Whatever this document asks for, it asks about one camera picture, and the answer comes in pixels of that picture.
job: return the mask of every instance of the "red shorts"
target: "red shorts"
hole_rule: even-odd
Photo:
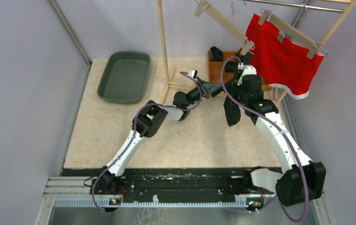
[[[255,43],[251,64],[258,75],[266,78],[269,86],[285,89],[295,99],[307,97],[324,56],[316,54],[309,59],[307,48],[288,38],[281,43],[277,39],[279,29],[269,21],[259,25],[259,19],[260,16],[254,15],[247,29],[248,39]]]

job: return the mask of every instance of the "wooden frame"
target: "wooden frame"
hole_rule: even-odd
[[[164,71],[165,71],[165,77],[166,77],[166,88],[164,89],[163,95],[161,97],[161,104],[164,102],[165,96],[167,95],[168,89],[169,88],[175,88],[179,90],[191,90],[190,87],[187,87],[183,83],[179,82],[173,82],[172,76],[174,75],[175,68],[171,70],[171,73],[168,71],[168,60],[167,60],[167,47],[166,47],[166,40],[165,40],[165,32],[164,32],[164,19],[163,19],[163,10],[162,10],[162,0],[156,0],[157,2],[157,13],[158,13],[158,18],[159,18],[159,29],[160,29],[160,39],[161,39],[161,48],[163,52],[163,61],[164,61]],[[356,0],[325,0],[325,1],[331,1],[331,2],[340,2],[340,3],[346,3],[346,7],[343,9],[343,12],[335,19],[333,24],[331,25],[330,29],[325,33],[323,38],[320,40],[320,43],[322,45],[326,44],[326,42],[331,38],[331,36],[334,34],[334,32],[338,29],[340,24],[343,22],[343,20],[349,15],[349,13],[352,11],[352,9],[356,5]],[[239,40],[240,39],[245,39],[246,36],[242,34],[240,31],[236,29],[236,26],[231,23],[229,20],[226,20],[224,15],[218,13],[217,9],[214,8],[211,4],[209,4],[206,0],[202,0],[199,4],[199,7],[195,11],[195,15],[199,16],[202,12],[207,11],[208,8],[211,6],[211,13],[216,17],[216,21],[223,26],[226,30],[229,32],[233,32],[233,36],[237,37]],[[284,90],[279,96],[277,93],[277,89],[274,88],[274,94],[273,94],[273,101],[275,104],[279,104],[283,98],[287,95],[287,91]],[[225,97],[226,95],[224,93],[219,94],[218,96]]]

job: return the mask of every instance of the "green tray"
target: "green tray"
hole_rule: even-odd
[[[149,77],[150,61],[150,56],[145,53],[114,53],[100,79],[98,96],[111,103],[138,103]]]

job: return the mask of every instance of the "white trim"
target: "white trim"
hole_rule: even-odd
[[[286,90],[288,92],[288,94],[293,99],[296,99],[296,100],[306,98],[308,96],[308,94],[309,94],[309,91],[308,91],[308,92],[306,92],[304,94],[301,94],[301,95],[294,95],[289,87],[287,87],[284,84],[280,84],[280,83],[269,83],[268,85],[269,85],[269,87],[272,87],[272,88],[281,88],[281,89]]]

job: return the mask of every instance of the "wooden clothes rack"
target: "wooden clothes rack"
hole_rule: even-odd
[[[331,25],[330,29],[325,33],[323,38],[319,41],[319,43],[322,46],[325,45],[326,42],[331,38],[331,36],[334,34],[334,32],[338,29],[339,25],[349,15],[349,13],[352,11],[352,9],[356,5],[356,0],[321,0],[321,1],[329,1],[329,2],[346,3],[346,6],[344,9],[332,9],[332,8],[324,8],[324,7],[305,6],[305,5],[301,5],[301,4],[271,1],[271,0],[246,0],[246,1],[340,13],[340,15],[335,19],[335,21]],[[160,100],[160,103],[163,104],[165,96],[167,95],[169,88],[175,88],[175,89],[185,90],[185,91],[191,90],[192,88],[188,87],[186,84],[172,81],[172,77],[174,75],[175,68],[172,68],[171,73],[169,73],[168,60],[167,60],[167,47],[166,47],[166,39],[165,39],[165,31],[164,31],[162,0],[156,0],[156,3],[157,3],[158,18],[159,18],[161,49],[162,49],[162,53],[163,53],[164,71],[165,71],[165,77],[166,77],[166,87],[164,89],[163,95]],[[244,42],[246,42],[247,37],[244,34],[242,34],[241,31],[229,19],[227,19],[223,14],[219,13],[219,11],[214,6],[209,4],[206,0],[202,0],[199,3],[199,7],[196,9],[195,15],[200,16],[200,14],[204,11],[209,13],[209,15],[214,20],[216,20],[224,29],[229,31],[229,33],[231,33],[235,38],[237,38],[243,44],[244,44]],[[245,54],[244,49],[248,49],[245,47],[246,47],[246,45],[244,44],[243,52],[242,52],[243,54]],[[276,104],[279,104],[282,101],[282,99],[286,96],[286,94],[287,94],[287,91],[284,90],[280,95],[278,95],[277,89],[274,88],[274,94],[273,94],[274,102]],[[221,93],[218,96],[225,97],[226,95],[224,93]]]

